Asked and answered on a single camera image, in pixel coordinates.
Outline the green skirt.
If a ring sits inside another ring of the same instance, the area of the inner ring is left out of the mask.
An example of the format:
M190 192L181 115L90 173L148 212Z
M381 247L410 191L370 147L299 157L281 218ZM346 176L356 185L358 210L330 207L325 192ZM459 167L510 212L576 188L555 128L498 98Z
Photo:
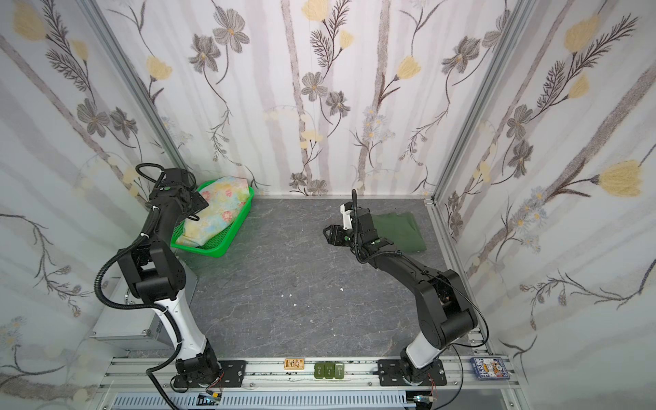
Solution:
M372 221L379 237L393 242L402 252L426 251L425 239L421 235L419 225L412 213L372 215Z

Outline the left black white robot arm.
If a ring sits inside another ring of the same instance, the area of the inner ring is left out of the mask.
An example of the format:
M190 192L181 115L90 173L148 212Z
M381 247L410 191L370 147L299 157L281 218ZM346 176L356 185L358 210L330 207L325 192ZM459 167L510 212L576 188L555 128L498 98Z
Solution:
M175 228L186 219L195 220L208 208L208 202L197 190L195 176L186 169L144 162L135 170L154 184L149 213L138 237L100 268L94 281L95 295L111 309L154 311L174 342L174 354L169 359L177 372L174 382L187 388L208 386L223 375L223 370L191 314L185 291L186 268L171 248ZM114 302L104 295L104 275L114 264L140 303Z

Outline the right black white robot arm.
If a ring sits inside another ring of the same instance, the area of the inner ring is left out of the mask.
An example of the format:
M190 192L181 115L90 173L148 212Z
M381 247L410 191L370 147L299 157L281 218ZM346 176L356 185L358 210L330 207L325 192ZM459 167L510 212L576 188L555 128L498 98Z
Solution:
M441 353L478 327L478 309L458 273L425 266L379 236L370 211L358 204L357 190L340 213L343 223L323 231L328 244L348 247L358 263L388 273L414 296L420 333L401 351L400 371L407 384L420 384L434 374Z

